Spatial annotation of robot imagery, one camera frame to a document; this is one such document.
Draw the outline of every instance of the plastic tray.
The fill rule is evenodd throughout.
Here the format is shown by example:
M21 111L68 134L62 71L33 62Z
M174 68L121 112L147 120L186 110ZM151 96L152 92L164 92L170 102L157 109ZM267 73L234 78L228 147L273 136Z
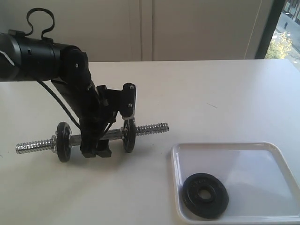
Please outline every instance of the plastic tray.
M175 201L188 224L299 224L300 189L280 150L273 144L194 143L172 148ZM190 175L209 173L226 187L229 203L217 219L191 213L181 198Z

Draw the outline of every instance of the tree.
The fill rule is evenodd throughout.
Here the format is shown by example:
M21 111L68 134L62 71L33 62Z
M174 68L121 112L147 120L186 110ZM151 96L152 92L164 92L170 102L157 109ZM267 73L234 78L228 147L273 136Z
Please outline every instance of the tree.
M281 34L278 39L270 42L267 50L266 59L284 59L291 50L292 42L287 38L286 32Z

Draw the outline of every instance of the black weight plate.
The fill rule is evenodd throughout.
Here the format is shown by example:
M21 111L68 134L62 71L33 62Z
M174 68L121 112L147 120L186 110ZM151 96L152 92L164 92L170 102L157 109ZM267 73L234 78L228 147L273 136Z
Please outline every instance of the black weight plate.
M201 191L207 191L203 198ZM217 218L227 208L229 197L224 185L207 173L196 173L188 177L182 186L182 198L186 207L197 216Z
M57 126L57 155L62 163L70 160L71 148L69 146L70 126L66 122L60 122Z
M125 152L131 153L133 148L135 147L135 135L136 135L136 127L135 127L135 119L125 120L124 121L124 129L127 129L125 133L123 146Z

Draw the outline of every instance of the table surface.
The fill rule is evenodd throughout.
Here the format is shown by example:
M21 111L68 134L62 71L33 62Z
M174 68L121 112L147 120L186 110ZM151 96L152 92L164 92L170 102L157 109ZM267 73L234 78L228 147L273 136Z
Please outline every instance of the table surface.
M182 224L177 143L271 142L299 183L300 74L287 60L90 63L90 71L96 85L136 84L136 124L168 122L170 132L138 137L132 154L113 141L111 158L85 159L78 147L68 163L51 151L17 155L17 143L50 138L61 121L79 130L39 84L0 83L1 224ZM118 116L112 128L121 126Z

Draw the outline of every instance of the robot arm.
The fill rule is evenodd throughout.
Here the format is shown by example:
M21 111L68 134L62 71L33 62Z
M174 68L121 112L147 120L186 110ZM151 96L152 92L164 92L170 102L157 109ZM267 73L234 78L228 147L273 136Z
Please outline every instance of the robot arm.
M28 18L35 11L47 12L53 18L53 25L42 32L41 40L15 30L0 34L0 81L51 80L79 118L82 154L86 158L101 155L108 142L100 139L109 124L115 122L117 113L125 120L134 118L136 86L126 83L123 90L109 90L105 85L96 87L85 52L43 37L54 28L54 16L49 10L30 10L27 21L31 28Z

